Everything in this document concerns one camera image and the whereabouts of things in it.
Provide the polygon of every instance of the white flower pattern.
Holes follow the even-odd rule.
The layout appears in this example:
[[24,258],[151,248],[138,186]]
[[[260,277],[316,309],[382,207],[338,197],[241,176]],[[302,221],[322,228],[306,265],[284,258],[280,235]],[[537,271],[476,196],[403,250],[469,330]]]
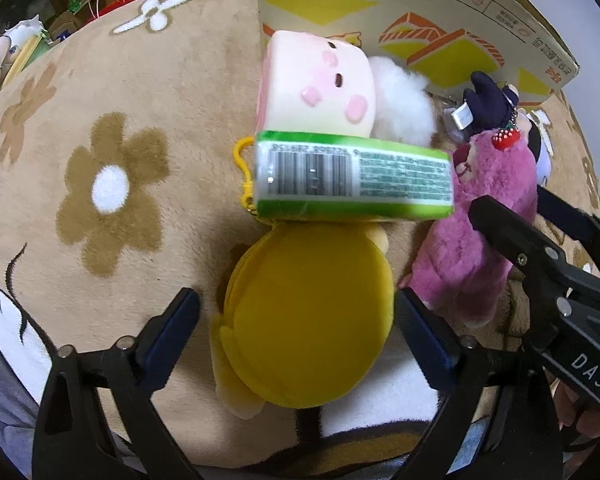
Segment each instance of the white flower pattern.
[[91,201],[101,214],[115,213],[129,197],[129,177],[116,165],[102,168],[91,186]]
[[129,20],[113,29],[114,34],[126,32],[140,25],[148,24],[149,31],[160,32],[164,30],[170,22],[170,16],[165,12],[182,5],[189,0],[145,0],[140,6],[140,15]]
[[526,116],[531,122],[535,123],[538,127],[538,130],[540,131],[540,137],[542,138],[542,142],[544,142],[546,150],[549,152],[549,155],[553,158],[554,147],[551,144],[551,137],[549,137],[549,133],[546,130],[547,126],[551,126],[551,121],[549,120],[549,117],[542,110],[533,110]]

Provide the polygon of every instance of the yellow plastic clip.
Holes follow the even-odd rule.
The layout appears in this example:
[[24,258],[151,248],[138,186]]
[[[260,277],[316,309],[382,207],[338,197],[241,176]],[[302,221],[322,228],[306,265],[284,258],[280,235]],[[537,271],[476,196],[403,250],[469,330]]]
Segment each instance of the yellow plastic clip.
[[242,196],[240,197],[240,204],[249,213],[255,215],[256,211],[253,206],[253,179],[251,178],[251,171],[249,171],[247,163],[242,158],[242,150],[247,146],[253,146],[253,143],[253,137],[244,137],[236,142],[234,146],[234,162],[244,174],[244,184],[242,184]]

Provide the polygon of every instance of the white fluffy plush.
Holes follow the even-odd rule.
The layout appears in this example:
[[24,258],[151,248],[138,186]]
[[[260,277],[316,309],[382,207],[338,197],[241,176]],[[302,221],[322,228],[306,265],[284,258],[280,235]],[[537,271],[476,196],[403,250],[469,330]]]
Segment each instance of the white fluffy plush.
[[424,91],[427,78],[408,72],[390,58],[369,58],[376,84],[375,139],[430,146],[436,131],[433,101]]
[[31,36],[39,34],[43,28],[40,16],[36,14],[30,20],[22,20],[13,27],[8,28],[4,31],[4,35],[11,38],[11,46],[17,46],[18,50],[22,50],[27,40]]

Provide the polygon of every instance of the person's hand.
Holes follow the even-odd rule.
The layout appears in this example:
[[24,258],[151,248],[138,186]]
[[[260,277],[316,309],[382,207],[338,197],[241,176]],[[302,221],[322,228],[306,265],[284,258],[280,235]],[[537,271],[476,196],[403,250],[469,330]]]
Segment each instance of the person's hand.
[[[555,409],[558,413],[560,426],[570,426],[576,419],[576,402],[578,395],[566,384],[560,382],[554,395]],[[587,410],[584,412],[576,425],[576,429],[589,438],[600,436],[600,412],[598,410]]]
[[[570,426],[576,419],[576,402],[578,395],[563,382],[559,382],[554,394],[555,409],[560,421],[560,427]],[[587,410],[578,419],[576,429],[589,438],[600,436],[600,412]],[[565,474],[570,476],[587,459],[595,446],[591,446],[574,455],[564,465]]]

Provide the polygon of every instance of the pink plush toy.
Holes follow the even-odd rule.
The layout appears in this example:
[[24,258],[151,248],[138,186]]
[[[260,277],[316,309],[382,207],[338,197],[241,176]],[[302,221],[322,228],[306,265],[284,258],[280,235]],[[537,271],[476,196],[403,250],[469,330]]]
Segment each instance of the pink plush toy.
[[492,250],[469,222],[473,199],[490,195],[529,222],[538,207],[536,160],[527,147],[527,123],[519,130],[489,130],[473,136],[454,153],[456,210],[431,227],[412,273],[410,286],[432,310],[455,307],[465,325],[475,328],[495,315],[511,263]]

